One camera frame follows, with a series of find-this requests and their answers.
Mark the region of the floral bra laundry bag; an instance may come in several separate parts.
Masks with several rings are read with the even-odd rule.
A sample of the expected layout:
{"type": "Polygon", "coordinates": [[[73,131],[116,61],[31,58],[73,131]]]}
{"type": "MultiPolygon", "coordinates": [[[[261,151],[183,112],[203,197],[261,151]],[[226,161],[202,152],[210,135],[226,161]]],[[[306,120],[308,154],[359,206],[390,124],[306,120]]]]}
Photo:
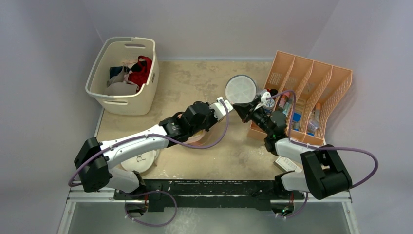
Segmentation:
{"type": "Polygon", "coordinates": [[[195,133],[193,136],[189,137],[185,144],[189,144],[191,146],[206,146],[207,142],[209,141],[209,138],[209,132],[201,130],[195,133]]]}

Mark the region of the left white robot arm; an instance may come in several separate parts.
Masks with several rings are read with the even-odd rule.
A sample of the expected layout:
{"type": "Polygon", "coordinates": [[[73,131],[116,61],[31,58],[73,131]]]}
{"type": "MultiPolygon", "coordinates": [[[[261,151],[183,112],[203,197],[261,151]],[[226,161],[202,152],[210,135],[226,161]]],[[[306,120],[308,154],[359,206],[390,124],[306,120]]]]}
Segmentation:
{"type": "Polygon", "coordinates": [[[184,112],[177,112],[140,133],[105,142],[91,137],[84,141],[74,159],[76,172],[68,185],[82,186],[87,193],[112,187],[126,192],[132,199],[140,199],[145,194],[141,175],[137,171],[120,170],[118,164],[174,145],[197,149],[187,143],[189,138],[201,130],[209,131],[222,119],[228,122],[232,110],[231,103],[222,98],[213,104],[197,101],[184,112]]]}

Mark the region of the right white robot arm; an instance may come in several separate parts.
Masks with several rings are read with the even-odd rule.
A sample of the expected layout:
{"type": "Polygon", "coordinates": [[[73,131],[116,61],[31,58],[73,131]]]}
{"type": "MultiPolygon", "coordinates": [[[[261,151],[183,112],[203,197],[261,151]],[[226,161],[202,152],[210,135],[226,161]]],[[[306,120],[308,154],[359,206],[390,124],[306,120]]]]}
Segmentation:
{"type": "Polygon", "coordinates": [[[300,146],[288,138],[284,113],[273,111],[267,115],[262,107],[256,109],[252,102],[234,104],[233,108],[244,123],[252,121],[266,133],[264,145],[268,152],[302,165],[301,172],[291,170],[274,177],[273,191],[277,197],[286,198],[292,191],[301,191],[321,200],[352,187],[352,178],[331,145],[317,150],[300,146]]]}

